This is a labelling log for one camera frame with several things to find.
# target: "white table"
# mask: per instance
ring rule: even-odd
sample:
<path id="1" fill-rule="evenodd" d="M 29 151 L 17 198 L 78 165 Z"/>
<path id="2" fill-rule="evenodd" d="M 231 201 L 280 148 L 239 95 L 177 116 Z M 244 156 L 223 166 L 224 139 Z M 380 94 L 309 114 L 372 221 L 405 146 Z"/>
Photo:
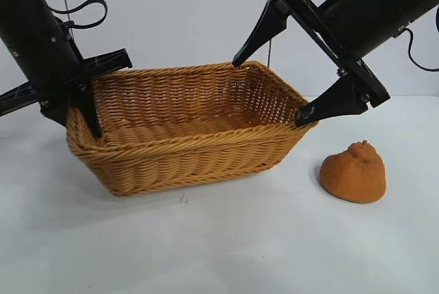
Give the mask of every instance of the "white table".
<path id="1" fill-rule="evenodd" d="M 437 293 L 438 135 L 439 98 L 395 97 L 321 122 L 271 171 L 118 199 L 64 129 L 16 112 L 0 119 L 0 292 Z M 322 160 L 364 139 L 386 196 L 324 192 Z"/>

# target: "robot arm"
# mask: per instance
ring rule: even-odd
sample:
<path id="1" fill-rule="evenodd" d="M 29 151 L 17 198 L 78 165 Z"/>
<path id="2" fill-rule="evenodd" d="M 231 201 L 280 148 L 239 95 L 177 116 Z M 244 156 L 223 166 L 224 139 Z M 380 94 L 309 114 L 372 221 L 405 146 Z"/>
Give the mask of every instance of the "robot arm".
<path id="1" fill-rule="evenodd" d="M 0 116 L 39 102 L 45 117 L 65 126 L 67 108 L 75 106 L 92 133 L 100 136 L 91 81 L 132 65 L 123 49 L 84 59 L 76 47 L 69 30 L 99 25 L 106 13 L 91 25 L 63 23 L 54 16 L 54 12 L 67 14 L 90 3 L 100 3 L 107 11 L 103 0 L 89 0 L 62 12 L 49 7 L 45 0 L 0 0 L 0 38 L 29 81 L 0 95 Z"/>
<path id="2" fill-rule="evenodd" d="M 439 0 L 326 0 L 316 6 L 311 0 L 268 0 L 233 64 L 240 65 L 285 30 L 287 17 L 292 16 L 332 59 L 340 76 L 330 89 L 296 113 L 296 125 L 361 114 L 368 110 L 367 103 L 375 108 L 390 98 L 362 58 L 401 35 L 438 4 Z"/>

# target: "orange object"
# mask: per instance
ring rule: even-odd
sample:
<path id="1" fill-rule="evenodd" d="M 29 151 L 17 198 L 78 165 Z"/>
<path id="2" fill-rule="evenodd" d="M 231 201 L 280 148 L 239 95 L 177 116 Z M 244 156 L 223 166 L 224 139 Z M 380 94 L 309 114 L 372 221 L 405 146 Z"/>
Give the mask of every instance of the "orange object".
<path id="1" fill-rule="evenodd" d="M 94 93 L 103 136 L 72 108 L 67 138 L 117 196 L 271 169 L 316 125 L 294 125 L 307 101 L 258 62 L 118 71 Z"/>
<path id="2" fill-rule="evenodd" d="M 329 156 L 320 168 L 320 182 L 330 194 L 355 203 L 373 203 L 386 190 L 383 160 L 367 141 Z"/>

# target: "white backdrop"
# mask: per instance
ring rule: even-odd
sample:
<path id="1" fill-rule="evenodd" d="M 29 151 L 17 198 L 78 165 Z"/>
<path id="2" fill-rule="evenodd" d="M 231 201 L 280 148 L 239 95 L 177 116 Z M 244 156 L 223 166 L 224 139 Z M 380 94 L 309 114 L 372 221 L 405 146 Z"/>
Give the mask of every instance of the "white backdrop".
<path id="1" fill-rule="evenodd" d="M 68 0 L 69 6 L 85 0 Z M 231 61 L 243 45 L 266 0 L 106 0 L 110 12 L 95 29 L 75 31 L 84 56 L 126 47 L 134 67 L 155 68 Z M 63 8 L 63 0 L 48 0 Z M 78 23 L 98 19 L 99 7 L 73 16 Z M 430 12 L 412 28 L 416 34 L 414 55 L 427 66 L 437 66 L 439 35 Z M 391 40 L 366 61 L 393 95 L 439 95 L 439 75 L 418 70 L 407 59 L 408 37 Z M 268 46 L 252 59 L 264 63 Z M 3 45 L 0 46 L 5 91 L 25 78 Z M 336 79 L 335 66 L 292 20 L 273 42 L 272 68 L 304 95 L 319 95 Z"/>

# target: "woven basket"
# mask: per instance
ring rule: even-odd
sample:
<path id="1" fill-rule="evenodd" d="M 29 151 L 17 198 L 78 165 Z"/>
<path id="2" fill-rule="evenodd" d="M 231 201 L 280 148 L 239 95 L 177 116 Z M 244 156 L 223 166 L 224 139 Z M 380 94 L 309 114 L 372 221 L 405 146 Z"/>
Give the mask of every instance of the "woven basket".
<path id="1" fill-rule="evenodd" d="M 118 71 L 94 91 L 103 136 L 72 108 L 68 142 L 117 196 L 268 170 L 315 125 L 293 125 L 306 100 L 258 62 Z"/>

